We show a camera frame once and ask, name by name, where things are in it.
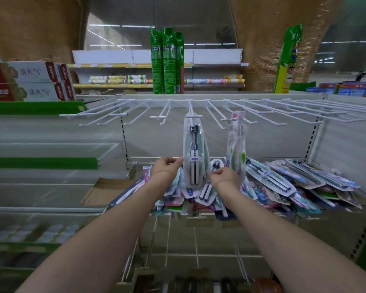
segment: pile of toothbrush packages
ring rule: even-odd
[[[276,214],[318,214],[324,209],[362,208],[353,191],[356,183],[332,173],[317,170],[292,159],[260,163],[246,156],[247,125],[245,112],[231,115],[225,160],[210,161],[205,130],[196,114],[188,113],[183,130],[183,166],[158,200],[153,215],[166,212],[187,214],[192,211],[214,211],[219,221],[236,220],[225,207],[210,175],[220,167],[230,167],[240,177],[240,191],[262,207]],[[110,203],[115,206],[136,192],[150,179],[151,167],[144,167],[143,176]]]

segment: ceiling light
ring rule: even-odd
[[[119,24],[89,24],[89,26],[120,26]]]
[[[124,25],[122,28],[154,28],[154,26],[128,26]]]
[[[107,41],[108,43],[111,43],[111,44],[113,44],[113,45],[115,45],[114,43],[112,43],[111,41],[109,41],[109,40],[107,40],[107,39],[105,39],[105,38],[103,38],[102,36],[99,36],[97,33],[94,33],[94,32],[92,32],[92,31],[90,31],[90,30],[87,30],[88,32],[90,32],[90,33],[92,33],[92,34],[94,34],[94,35],[97,35],[99,38],[102,38],[104,41]]]

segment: hand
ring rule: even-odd
[[[229,167],[222,167],[210,175],[210,182],[217,194],[224,200],[226,195],[240,192],[240,178],[237,173]]]
[[[166,189],[175,179],[178,169],[182,166],[182,164],[183,157],[178,159],[167,156],[161,157],[151,168],[151,179],[149,182],[152,181],[157,183],[158,187],[161,187],[161,189],[164,191],[164,195]]]

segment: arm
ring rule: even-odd
[[[46,259],[18,293],[109,292],[117,282],[155,202],[174,180],[183,158],[162,157],[136,193],[76,233]]]
[[[243,195],[233,170],[221,168],[210,180],[289,292],[366,292],[363,269]]]

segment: green spray can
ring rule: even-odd
[[[163,31],[164,90],[166,94],[176,93],[176,39],[172,28]]]
[[[274,86],[274,93],[289,93],[302,34],[302,24],[292,26],[286,30],[281,57],[279,58],[278,74]]]
[[[151,29],[153,93],[164,93],[163,34]]]
[[[176,93],[184,93],[184,39],[181,32],[175,32],[176,40]]]

